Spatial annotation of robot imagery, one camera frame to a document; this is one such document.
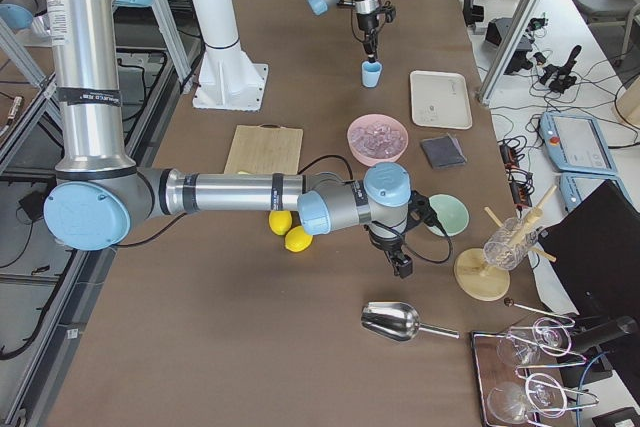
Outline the light blue cup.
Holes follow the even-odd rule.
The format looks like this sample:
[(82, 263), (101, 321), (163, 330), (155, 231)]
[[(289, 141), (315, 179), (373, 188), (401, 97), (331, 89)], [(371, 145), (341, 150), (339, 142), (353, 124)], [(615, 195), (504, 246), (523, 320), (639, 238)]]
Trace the light blue cup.
[(365, 88), (375, 88), (380, 80), (383, 66), (379, 61), (364, 61), (361, 65), (361, 82)]

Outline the steel ice scoop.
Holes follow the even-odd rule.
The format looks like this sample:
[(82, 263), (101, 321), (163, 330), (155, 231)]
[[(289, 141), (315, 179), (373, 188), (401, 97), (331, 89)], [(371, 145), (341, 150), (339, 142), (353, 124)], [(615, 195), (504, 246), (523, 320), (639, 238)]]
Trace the steel ice scoop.
[(412, 340), (419, 332), (460, 338), (458, 331), (423, 323), (417, 310), (404, 302), (367, 303), (361, 312), (361, 324), (376, 334), (398, 342)]

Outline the pink bowl of ice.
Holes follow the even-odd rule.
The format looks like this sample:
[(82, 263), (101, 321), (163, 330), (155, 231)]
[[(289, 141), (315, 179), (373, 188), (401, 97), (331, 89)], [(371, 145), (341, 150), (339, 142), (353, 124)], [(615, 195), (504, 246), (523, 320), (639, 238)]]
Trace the pink bowl of ice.
[(396, 119), (383, 114), (356, 118), (347, 129), (352, 155), (365, 166), (396, 162), (408, 146), (408, 132)]

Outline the mint green bowl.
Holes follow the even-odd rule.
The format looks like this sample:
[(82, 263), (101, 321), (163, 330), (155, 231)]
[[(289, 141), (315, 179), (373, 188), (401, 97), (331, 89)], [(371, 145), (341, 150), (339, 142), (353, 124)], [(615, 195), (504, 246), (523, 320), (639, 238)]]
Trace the mint green bowl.
[(469, 212), (458, 198), (448, 194), (436, 194), (429, 197), (429, 202), (450, 237), (462, 233), (468, 227)]

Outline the cream rabbit tray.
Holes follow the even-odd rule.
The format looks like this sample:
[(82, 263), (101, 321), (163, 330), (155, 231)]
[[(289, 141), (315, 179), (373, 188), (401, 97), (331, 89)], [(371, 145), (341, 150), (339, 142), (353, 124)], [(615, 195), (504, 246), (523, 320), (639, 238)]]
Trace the cream rabbit tray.
[(411, 120), (420, 127), (468, 130), (472, 114), (459, 73), (414, 70), (409, 74)]

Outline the yellow lemon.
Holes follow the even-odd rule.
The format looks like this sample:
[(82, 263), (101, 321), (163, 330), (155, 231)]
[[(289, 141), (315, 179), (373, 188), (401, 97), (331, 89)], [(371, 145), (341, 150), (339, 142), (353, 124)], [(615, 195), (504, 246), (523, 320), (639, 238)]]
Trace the yellow lemon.
[(313, 242), (313, 236), (302, 226), (293, 227), (284, 237), (285, 248), (289, 252), (299, 253), (306, 250)]
[(268, 216), (270, 230), (278, 235), (285, 236), (292, 228), (293, 217), (290, 211), (271, 211)]

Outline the grey folded cloth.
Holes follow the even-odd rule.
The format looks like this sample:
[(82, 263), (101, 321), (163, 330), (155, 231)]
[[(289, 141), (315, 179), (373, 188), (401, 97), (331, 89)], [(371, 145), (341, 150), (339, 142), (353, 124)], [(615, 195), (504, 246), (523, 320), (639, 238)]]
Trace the grey folded cloth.
[(462, 166), (467, 163), (459, 141), (450, 134), (424, 139), (420, 146), (434, 169)]

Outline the clear glass mug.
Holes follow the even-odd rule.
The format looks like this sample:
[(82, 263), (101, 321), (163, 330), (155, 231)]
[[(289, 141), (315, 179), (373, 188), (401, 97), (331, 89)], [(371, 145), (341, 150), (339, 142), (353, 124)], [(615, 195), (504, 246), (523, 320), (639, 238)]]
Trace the clear glass mug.
[(515, 217), (507, 219), (485, 243), (483, 254), (486, 262), (500, 270), (515, 269), (538, 242), (541, 227), (519, 234), (524, 221)]

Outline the wine glass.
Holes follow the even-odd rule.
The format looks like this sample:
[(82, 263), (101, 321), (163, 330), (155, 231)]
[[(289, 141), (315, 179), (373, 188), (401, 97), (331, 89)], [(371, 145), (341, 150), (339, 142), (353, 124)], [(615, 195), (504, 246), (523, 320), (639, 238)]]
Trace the wine glass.
[(572, 342), (564, 323), (551, 317), (540, 317), (531, 325), (514, 325), (503, 332), (498, 342), (499, 359), (508, 366), (538, 365), (545, 354), (562, 357), (571, 350)]
[(564, 388), (549, 374), (534, 373), (523, 384), (502, 382), (488, 394), (489, 412), (508, 425), (548, 426), (568, 410)]

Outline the wooden cutting board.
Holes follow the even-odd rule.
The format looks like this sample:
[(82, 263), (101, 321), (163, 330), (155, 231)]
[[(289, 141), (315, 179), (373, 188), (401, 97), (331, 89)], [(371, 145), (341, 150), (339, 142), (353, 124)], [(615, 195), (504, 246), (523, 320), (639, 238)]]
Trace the wooden cutting board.
[(224, 168), (225, 174), (294, 175), (298, 172), (303, 130), (238, 125)]

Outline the black framed glass rack tray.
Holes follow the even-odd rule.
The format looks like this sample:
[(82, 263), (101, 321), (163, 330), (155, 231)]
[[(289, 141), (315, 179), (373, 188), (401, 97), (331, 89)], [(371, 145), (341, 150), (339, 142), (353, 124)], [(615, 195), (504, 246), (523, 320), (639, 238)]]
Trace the black framed glass rack tray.
[[(511, 367), (503, 363), (497, 354), (498, 342), (502, 338), (504, 331), (495, 334), (482, 332), (474, 332), (471, 334), (472, 353), (481, 404), (481, 415), (486, 426), (530, 426), (528, 424), (508, 425), (495, 418), (489, 412), (487, 397), (489, 392), (498, 384), (502, 382), (523, 384), (524, 380), (534, 373), (549, 374), (564, 388), (564, 392), (568, 399), (568, 410), (563, 416), (568, 413), (579, 413), (587, 408), (594, 407), (599, 403), (599, 398), (596, 395), (585, 390), (566, 387), (559, 378), (559, 371), (561, 369), (583, 366), (586, 363), (586, 358), (584, 356), (576, 354), (572, 350), (570, 350), (568, 354), (558, 358), (543, 354), (538, 365)], [(562, 417), (546, 420), (546, 423), (548, 423), (549, 426), (553, 421)]]

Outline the blue teach pendant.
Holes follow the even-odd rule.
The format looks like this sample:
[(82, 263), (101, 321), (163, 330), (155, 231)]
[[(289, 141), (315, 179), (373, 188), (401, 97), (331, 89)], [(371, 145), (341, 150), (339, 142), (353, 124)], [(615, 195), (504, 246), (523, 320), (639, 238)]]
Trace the blue teach pendant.
[(611, 181), (615, 187), (624, 191), (621, 180), (615, 175), (563, 172), (559, 178), (559, 188), (565, 211), (572, 212), (605, 181)]
[(618, 169), (598, 121), (589, 116), (545, 112), (539, 134), (560, 172), (616, 175)]

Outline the aluminium frame post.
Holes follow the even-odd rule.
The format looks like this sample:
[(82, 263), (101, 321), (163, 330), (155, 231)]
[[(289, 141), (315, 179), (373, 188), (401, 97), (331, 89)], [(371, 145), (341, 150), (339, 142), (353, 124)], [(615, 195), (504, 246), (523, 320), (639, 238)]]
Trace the aluminium frame post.
[(522, 35), (530, 20), (533, 10), (539, 0), (520, 0), (512, 16), (510, 28), (498, 47), (496, 56), (486, 74), (480, 89), (477, 92), (478, 101), (488, 106), (491, 97), (497, 87), (500, 78), (503, 76), (506, 67), (515, 53)]

